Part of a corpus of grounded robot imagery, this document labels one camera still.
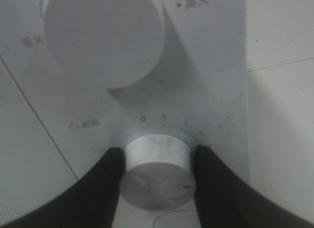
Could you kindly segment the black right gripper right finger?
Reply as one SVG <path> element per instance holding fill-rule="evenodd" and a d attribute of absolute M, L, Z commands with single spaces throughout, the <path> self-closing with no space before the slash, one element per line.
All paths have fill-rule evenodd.
<path fill-rule="evenodd" d="M 239 178 L 207 146 L 195 150 L 195 204 L 203 228 L 312 228 Z"/>

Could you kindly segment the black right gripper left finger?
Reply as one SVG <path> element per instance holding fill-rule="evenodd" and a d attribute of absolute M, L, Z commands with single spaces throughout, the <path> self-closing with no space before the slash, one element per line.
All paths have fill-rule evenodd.
<path fill-rule="evenodd" d="M 110 228 L 119 199 L 124 152 L 114 147 L 77 183 L 5 228 Z"/>

